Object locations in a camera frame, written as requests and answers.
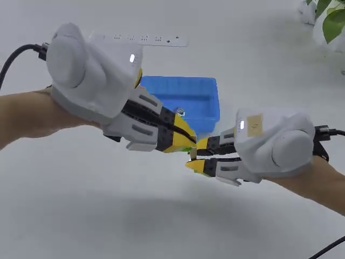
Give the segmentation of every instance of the yellow label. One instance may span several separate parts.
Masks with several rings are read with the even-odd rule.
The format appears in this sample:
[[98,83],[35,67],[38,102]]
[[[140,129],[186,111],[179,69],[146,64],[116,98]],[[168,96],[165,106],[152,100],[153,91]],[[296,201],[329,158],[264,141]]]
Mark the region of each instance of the yellow label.
[[263,115],[254,115],[247,117],[247,135],[248,137],[258,137],[263,131]]

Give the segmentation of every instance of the human forearm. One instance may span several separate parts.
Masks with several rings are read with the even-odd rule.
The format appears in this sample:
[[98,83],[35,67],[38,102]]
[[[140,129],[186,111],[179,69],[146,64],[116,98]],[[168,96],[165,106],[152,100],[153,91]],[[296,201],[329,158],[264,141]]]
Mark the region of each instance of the human forearm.
[[0,149],[19,138],[40,138],[60,129],[93,125],[70,115],[50,97],[50,89],[0,96]]
[[345,176],[319,156],[296,177],[269,180],[345,216]]

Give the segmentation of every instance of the green plant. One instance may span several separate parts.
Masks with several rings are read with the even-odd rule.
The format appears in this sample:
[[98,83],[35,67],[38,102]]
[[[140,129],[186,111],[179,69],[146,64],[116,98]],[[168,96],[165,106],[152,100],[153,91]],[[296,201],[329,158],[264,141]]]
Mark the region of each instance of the green plant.
[[[315,20],[320,17],[320,15],[328,8],[332,0],[318,0],[316,6]],[[325,40],[330,43],[333,39],[340,35],[344,26],[345,26],[345,9],[341,6],[341,9],[338,9],[340,5],[345,4],[345,0],[336,0],[338,5],[335,7],[327,9],[327,16],[323,21],[322,30]]]

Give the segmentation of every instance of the power strip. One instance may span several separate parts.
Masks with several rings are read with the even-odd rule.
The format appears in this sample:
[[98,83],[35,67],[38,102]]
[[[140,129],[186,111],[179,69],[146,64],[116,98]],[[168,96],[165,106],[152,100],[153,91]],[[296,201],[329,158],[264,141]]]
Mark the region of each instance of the power strip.
[[134,35],[134,34],[114,34],[103,35],[93,32],[90,40],[94,42],[102,41],[109,43],[137,43],[149,46],[167,47],[187,47],[188,39],[180,35],[158,36],[158,35]]

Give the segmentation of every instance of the blue plastic tray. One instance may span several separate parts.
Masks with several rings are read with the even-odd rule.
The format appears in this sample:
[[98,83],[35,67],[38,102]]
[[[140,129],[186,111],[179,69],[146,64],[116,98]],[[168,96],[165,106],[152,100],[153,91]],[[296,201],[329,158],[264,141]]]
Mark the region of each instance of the blue plastic tray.
[[214,78],[202,77],[142,77],[140,84],[157,97],[164,106],[182,117],[197,136],[210,134],[219,121],[219,100]]

